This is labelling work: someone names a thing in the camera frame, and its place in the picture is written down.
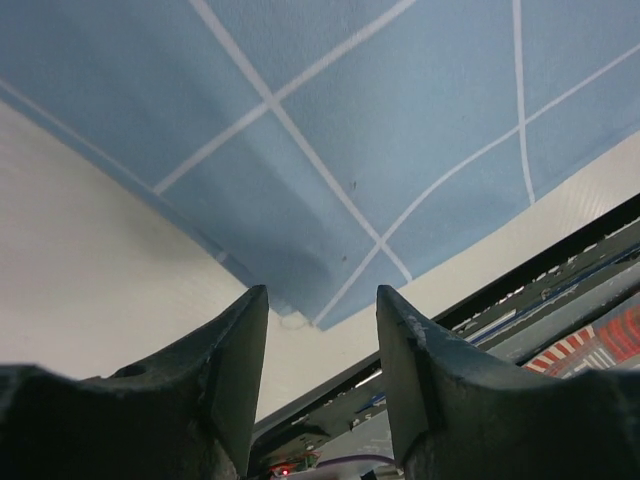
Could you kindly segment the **blue checked cloth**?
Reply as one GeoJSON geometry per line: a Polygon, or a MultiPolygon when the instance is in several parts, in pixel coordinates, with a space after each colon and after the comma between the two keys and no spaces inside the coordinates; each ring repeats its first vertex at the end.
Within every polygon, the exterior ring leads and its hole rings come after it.
{"type": "Polygon", "coordinates": [[[326,330],[639,129],[635,1],[5,1],[1,97],[326,330]]]}

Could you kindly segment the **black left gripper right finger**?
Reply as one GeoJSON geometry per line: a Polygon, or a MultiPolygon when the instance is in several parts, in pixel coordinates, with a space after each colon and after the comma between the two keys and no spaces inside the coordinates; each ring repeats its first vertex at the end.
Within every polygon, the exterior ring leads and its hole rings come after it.
{"type": "Polygon", "coordinates": [[[409,479],[635,479],[639,376],[566,380],[502,361],[377,291],[394,456],[409,479]]]}

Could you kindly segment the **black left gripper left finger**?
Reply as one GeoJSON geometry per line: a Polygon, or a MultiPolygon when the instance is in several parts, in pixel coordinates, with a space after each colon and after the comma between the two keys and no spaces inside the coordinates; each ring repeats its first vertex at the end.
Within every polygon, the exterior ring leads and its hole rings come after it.
{"type": "Polygon", "coordinates": [[[5,479],[239,479],[248,470],[268,294],[109,377],[1,369],[5,479]]]}

